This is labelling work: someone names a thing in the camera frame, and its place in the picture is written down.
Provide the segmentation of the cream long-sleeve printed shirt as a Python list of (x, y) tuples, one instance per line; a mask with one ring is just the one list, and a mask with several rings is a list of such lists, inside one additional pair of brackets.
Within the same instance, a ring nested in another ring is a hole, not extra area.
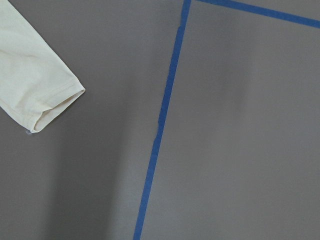
[(0, 2), (0, 106), (30, 133), (85, 92), (78, 78), (7, 0)]

